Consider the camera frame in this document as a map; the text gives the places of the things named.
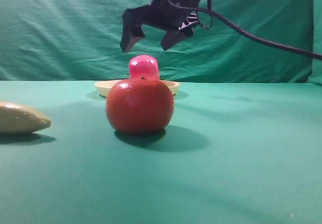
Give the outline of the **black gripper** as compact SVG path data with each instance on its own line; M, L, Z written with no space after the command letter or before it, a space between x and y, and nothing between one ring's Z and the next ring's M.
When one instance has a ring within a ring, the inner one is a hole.
M193 28L197 25L207 28L200 23L197 13L194 12L200 1L151 0L147 5L126 9L122 15L123 32L120 42L122 52L129 52L145 37L141 28L143 24L166 31L160 43L164 51L192 37Z

